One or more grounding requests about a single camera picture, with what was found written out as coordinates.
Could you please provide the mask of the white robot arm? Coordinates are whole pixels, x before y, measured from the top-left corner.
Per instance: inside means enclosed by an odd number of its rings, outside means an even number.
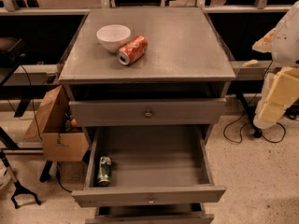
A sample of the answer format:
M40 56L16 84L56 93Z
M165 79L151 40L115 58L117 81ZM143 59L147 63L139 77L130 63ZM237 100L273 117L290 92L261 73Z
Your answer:
M262 97L255 110L254 125L268 129L299 99L299 2L252 49L270 52L272 60L282 66L276 74L265 76Z

